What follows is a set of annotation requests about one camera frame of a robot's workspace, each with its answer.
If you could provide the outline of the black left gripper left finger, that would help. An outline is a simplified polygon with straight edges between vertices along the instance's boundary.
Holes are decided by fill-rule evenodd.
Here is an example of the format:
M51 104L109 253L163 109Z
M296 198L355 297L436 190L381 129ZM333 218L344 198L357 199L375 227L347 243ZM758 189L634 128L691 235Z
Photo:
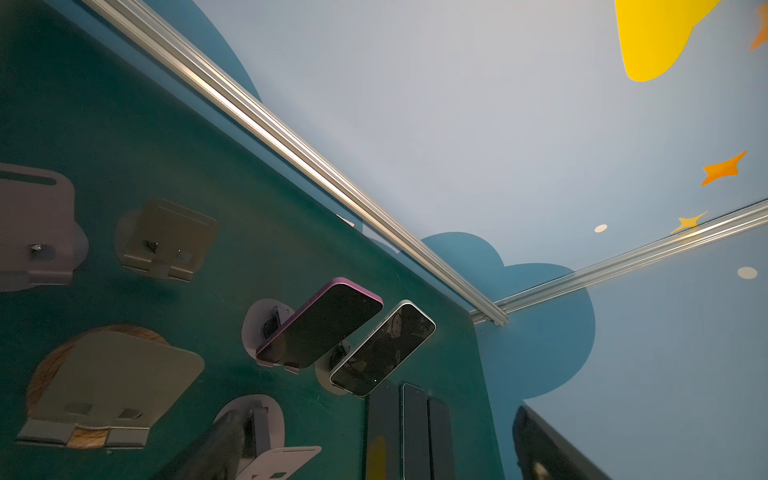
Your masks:
M241 413L227 412L153 479L235 479L244 447L244 422Z

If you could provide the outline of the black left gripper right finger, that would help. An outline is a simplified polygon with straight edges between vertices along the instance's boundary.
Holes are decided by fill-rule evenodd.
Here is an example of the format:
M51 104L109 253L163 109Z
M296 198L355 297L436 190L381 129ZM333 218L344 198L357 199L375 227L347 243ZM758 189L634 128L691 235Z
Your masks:
M610 479L527 405L517 410L512 436L524 480Z

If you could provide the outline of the wooden round phone stand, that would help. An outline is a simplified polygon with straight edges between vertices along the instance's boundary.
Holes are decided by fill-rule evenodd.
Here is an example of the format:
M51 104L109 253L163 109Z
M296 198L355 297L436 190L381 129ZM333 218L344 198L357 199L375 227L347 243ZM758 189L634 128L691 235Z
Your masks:
M88 330L38 364L16 441L78 450L142 449L152 426L204 366L200 355L145 327Z

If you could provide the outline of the dark grey stand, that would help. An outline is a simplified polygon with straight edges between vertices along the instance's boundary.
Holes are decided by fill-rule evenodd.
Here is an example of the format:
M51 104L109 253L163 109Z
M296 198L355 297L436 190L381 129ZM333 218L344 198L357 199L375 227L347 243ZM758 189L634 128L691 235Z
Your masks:
M155 198L118 221L114 251L123 267L142 276L189 282L218 232L217 220Z

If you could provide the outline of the dark phone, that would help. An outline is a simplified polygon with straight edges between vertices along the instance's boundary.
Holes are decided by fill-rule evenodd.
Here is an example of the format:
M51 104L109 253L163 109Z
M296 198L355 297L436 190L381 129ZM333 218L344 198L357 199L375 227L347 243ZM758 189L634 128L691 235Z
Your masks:
M437 397L428 399L431 473L434 480L456 480L451 415Z

